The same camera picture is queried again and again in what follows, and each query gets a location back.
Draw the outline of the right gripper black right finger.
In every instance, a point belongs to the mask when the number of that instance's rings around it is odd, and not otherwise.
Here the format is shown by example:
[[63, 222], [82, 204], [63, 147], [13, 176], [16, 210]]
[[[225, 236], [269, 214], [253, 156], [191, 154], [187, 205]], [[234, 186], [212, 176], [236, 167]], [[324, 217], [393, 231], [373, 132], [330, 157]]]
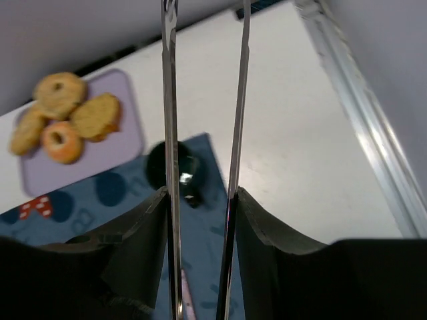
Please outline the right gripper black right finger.
[[238, 191], [247, 319], [425, 319], [426, 241], [316, 241]]

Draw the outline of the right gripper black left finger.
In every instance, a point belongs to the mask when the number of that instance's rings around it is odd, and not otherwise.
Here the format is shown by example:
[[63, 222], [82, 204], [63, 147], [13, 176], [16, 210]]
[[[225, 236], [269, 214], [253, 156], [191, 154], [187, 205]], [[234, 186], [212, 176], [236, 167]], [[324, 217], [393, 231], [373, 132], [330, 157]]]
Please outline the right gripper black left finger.
[[149, 319], [167, 238], [167, 195], [64, 243], [1, 238], [2, 319]]

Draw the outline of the silver metal tongs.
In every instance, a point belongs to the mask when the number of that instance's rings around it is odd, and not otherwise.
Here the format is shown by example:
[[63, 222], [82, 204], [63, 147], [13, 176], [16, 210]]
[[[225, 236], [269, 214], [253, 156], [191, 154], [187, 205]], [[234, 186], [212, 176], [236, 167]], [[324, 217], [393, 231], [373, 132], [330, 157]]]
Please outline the silver metal tongs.
[[[232, 156], [228, 185], [228, 202], [224, 231], [224, 246], [217, 302], [217, 319], [228, 319], [232, 283], [234, 237], [238, 205], [238, 181], [244, 126], [244, 110], [249, 65], [250, 1], [243, 2], [244, 24], [240, 54], [240, 71], [237, 91]], [[179, 160], [177, 140], [177, 101], [175, 74], [175, 46], [177, 26], [177, 1], [161, 2], [163, 104], [165, 122], [165, 169], [168, 195], [167, 244], [169, 267], [169, 295], [171, 318], [183, 319], [183, 289], [181, 276], [181, 231], [179, 213]]]

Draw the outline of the golden bread slice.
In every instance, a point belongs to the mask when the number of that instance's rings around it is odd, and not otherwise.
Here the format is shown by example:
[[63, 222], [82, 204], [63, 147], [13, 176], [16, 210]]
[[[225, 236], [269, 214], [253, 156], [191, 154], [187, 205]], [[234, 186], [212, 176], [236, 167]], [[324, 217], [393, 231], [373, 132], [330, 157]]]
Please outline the golden bread slice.
[[121, 111], [119, 99], [103, 93], [80, 105], [69, 120], [80, 137], [97, 143], [120, 130]]

